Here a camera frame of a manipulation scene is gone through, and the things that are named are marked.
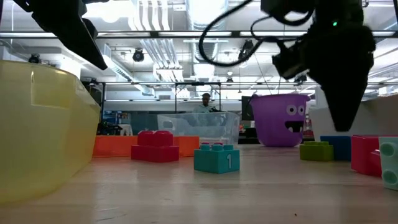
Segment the clear plastic bin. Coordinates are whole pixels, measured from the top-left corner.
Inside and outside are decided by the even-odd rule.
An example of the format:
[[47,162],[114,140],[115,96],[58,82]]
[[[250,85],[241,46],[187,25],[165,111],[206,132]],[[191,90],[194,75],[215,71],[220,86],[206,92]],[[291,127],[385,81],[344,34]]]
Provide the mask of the clear plastic bin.
[[176,136],[199,136],[202,142],[237,144],[240,117],[234,113],[160,114],[159,130]]

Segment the person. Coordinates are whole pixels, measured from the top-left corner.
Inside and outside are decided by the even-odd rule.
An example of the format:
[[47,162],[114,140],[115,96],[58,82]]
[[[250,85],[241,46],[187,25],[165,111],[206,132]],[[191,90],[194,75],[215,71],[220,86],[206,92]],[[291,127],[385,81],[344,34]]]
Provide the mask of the person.
[[204,93],[201,96],[202,104],[194,108],[192,113],[209,113],[211,110],[211,107],[209,106],[209,101],[210,101],[210,94]]

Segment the fluorescent light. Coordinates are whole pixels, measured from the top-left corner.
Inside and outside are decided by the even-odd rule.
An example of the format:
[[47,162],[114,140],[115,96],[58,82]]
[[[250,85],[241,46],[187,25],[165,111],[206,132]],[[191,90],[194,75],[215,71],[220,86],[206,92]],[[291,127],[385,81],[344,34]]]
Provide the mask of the fluorescent light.
[[140,32],[140,31],[134,31],[134,32],[99,32],[97,38],[108,38],[108,37],[117,37],[117,38],[123,38],[123,37],[150,37],[149,32]]
[[257,85],[256,82],[222,82],[222,85]]
[[[177,32],[159,32],[159,36],[174,36],[174,37],[200,37],[202,31],[177,31]],[[220,36],[230,36],[231,32],[228,31],[209,31],[206,37],[220,37]]]
[[48,32],[1,32],[0,38],[57,38]]
[[158,101],[158,100],[131,100],[131,101],[140,101],[140,102],[147,102],[148,101],[149,102],[149,101]]
[[375,37],[379,36],[392,36],[394,35],[395,31],[373,31],[373,35]]
[[107,85],[131,85],[131,83],[129,83],[129,82],[126,82],[126,83],[110,82],[110,83],[105,83],[105,84],[107,84]]
[[[260,37],[270,37],[270,36],[278,36],[278,37],[295,37],[295,36],[301,36],[303,34],[306,34],[307,31],[255,31],[254,34]],[[251,37],[251,32],[248,31],[242,31],[241,33],[242,37]]]
[[394,4],[389,2],[369,2],[368,7],[394,7]]
[[140,82],[140,85],[174,85],[174,82]]
[[128,102],[130,100],[105,100],[106,102]]
[[[255,31],[254,34],[257,36],[283,36],[284,32],[283,31]],[[240,36],[242,37],[251,37],[251,32],[248,31],[242,31],[240,32]]]
[[[199,43],[199,40],[198,39],[191,39],[191,40],[183,40],[182,42],[184,42],[184,43]],[[216,40],[204,40],[203,41],[204,43],[228,43],[229,42],[229,40],[218,40],[218,39],[216,39]]]
[[301,36],[301,35],[304,35],[306,33],[307,33],[307,31],[285,31],[284,32],[284,36],[289,36],[289,37],[291,37],[291,36]]

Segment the wooden table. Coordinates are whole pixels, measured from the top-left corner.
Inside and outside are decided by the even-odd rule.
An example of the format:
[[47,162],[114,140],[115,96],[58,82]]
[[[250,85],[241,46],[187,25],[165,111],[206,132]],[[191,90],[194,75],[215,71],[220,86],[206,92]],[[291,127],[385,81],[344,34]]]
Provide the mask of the wooden table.
[[398,223],[398,192],[347,162],[300,161],[297,149],[241,146],[241,171],[94,159],[46,197],[0,208],[0,223]]

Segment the orange tray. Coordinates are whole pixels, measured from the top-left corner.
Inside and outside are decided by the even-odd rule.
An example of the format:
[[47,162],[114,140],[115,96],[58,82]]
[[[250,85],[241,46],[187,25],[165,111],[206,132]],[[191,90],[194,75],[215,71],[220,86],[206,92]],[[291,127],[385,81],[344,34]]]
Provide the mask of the orange tray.
[[93,157],[129,157],[137,136],[97,136]]
[[[97,136],[93,157],[130,157],[131,146],[137,144],[138,136]],[[199,136],[174,136],[174,146],[180,146],[180,157],[193,156],[200,148]]]
[[174,136],[174,146],[180,146],[180,157],[193,156],[193,151],[200,148],[199,136]]

